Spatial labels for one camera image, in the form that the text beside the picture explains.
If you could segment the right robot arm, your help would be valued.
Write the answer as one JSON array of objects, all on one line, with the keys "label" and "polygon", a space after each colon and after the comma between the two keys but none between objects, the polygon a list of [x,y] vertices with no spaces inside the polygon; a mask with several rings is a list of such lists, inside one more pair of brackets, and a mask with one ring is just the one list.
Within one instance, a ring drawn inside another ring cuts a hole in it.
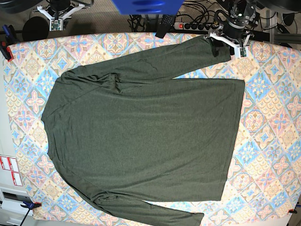
[{"label": "right robot arm", "polygon": [[40,0],[2,0],[0,9],[8,14],[16,14],[36,6],[33,11],[40,12],[49,20],[50,31],[62,31],[73,13],[94,4],[93,0],[89,3],[81,0],[48,0],[46,6],[38,5],[40,2]]}]

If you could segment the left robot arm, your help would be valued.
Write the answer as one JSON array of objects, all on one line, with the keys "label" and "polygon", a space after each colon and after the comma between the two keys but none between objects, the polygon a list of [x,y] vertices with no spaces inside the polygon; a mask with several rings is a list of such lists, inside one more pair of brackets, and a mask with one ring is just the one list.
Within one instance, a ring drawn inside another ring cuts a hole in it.
[{"label": "left robot arm", "polygon": [[208,40],[214,57],[218,56],[222,47],[228,46],[233,49],[236,57],[247,56],[247,46],[249,39],[263,41],[266,35],[263,32],[253,31],[256,25],[261,24],[262,17],[256,12],[256,7],[261,5],[274,15],[265,17],[270,27],[262,28],[269,31],[269,42],[283,44],[301,43],[301,35],[289,33],[281,23],[277,22],[277,14],[298,14],[301,12],[301,2],[299,0],[219,0],[218,4],[222,9],[214,13],[214,21],[218,28],[213,29],[204,36]]}]

